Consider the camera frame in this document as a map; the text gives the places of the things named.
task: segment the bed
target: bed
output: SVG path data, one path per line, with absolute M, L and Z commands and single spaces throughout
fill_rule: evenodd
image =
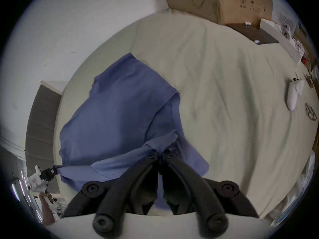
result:
M 292 78 L 305 78 L 279 44 L 256 45 L 235 30 L 193 15 L 165 10 L 115 34 L 79 67 L 66 86 L 54 130 L 54 163 L 62 164 L 59 134 L 88 98 L 93 79 L 131 52 L 181 94 L 186 139 L 209 163 L 206 178 L 236 182 L 265 217 L 302 172 L 318 121 L 315 89 L 305 84 L 297 108 L 286 105 Z M 61 194 L 76 192 L 57 178 Z

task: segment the small object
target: small object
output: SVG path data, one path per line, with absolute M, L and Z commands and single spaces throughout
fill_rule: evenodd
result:
M 310 106 L 310 104 L 305 103 L 305 109 L 306 109 L 306 114 L 309 117 L 309 119 L 311 119 L 312 121 L 316 121 L 317 116 L 316 116 L 314 110 L 312 109 L 312 107 Z
M 284 22 L 280 25 L 280 28 L 281 28 L 281 33 L 283 34 L 283 36 L 285 36 L 285 38 L 290 40 L 291 39 L 290 26 Z
M 287 106 L 290 111 L 293 111 L 297 105 L 298 96 L 302 94 L 305 80 L 293 78 L 293 81 L 289 84 Z
M 306 81 L 310 87 L 310 89 L 312 89 L 314 87 L 314 84 L 312 83 L 311 77 L 309 75 L 305 75 Z

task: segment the white game controller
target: white game controller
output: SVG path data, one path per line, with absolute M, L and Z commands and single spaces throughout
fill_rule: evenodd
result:
M 296 108 L 298 96 L 302 94 L 305 80 L 293 78 L 293 81 L 289 84 L 287 106 L 290 111 Z

